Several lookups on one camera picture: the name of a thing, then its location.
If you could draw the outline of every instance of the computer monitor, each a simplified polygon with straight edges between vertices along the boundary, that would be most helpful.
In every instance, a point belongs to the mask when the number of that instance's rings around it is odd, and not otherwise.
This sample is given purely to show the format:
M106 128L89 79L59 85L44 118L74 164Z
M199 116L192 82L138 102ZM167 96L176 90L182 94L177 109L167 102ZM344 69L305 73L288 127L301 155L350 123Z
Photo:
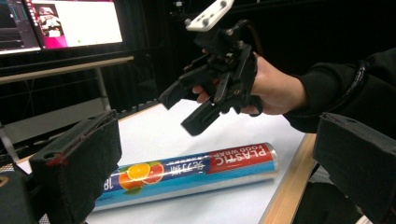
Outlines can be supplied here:
M25 3L42 49L122 42L112 0L25 0Z
M39 50L22 1L0 0L0 55Z

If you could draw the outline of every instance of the plastic wrap roll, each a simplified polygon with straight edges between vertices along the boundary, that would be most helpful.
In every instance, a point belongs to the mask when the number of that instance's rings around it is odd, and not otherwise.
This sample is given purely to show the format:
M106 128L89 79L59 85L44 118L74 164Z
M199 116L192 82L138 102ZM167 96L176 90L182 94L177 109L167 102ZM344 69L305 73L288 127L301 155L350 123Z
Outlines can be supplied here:
M106 181L93 211L269 180L277 173L268 143L125 165Z

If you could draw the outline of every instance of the black jacket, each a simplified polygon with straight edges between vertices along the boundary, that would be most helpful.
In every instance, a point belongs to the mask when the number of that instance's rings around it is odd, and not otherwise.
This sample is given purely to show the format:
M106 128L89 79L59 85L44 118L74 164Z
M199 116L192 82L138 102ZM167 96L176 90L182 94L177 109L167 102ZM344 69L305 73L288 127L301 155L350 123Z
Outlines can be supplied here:
M319 115L331 112L396 139L396 49L373 54L364 64L317 63L297 77L303 82L309 106L284 115L291 126L315 133Z

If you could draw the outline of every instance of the human hand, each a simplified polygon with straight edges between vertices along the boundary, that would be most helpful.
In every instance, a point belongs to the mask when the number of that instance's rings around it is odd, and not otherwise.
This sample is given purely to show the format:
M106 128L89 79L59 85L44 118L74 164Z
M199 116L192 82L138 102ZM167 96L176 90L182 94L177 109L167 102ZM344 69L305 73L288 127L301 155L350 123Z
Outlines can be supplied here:
M298 78L279 71L258 54L255 56L257 57L257 74L251 95L260 97L263 113L280 115L307 105L304 86ZM192 91L199 94L198 103L209 99L201 86L193 87ZM253 105L249 105L242 108L241 112L257 114L258 110Z

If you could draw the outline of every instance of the red label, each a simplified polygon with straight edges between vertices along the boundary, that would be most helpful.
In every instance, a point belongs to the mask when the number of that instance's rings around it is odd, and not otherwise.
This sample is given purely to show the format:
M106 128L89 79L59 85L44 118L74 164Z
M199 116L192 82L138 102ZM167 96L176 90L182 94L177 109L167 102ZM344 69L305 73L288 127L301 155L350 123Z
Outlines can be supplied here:
M240 167L272 161L270 149L265 144L232 147L210 152L208 174L219 173Z

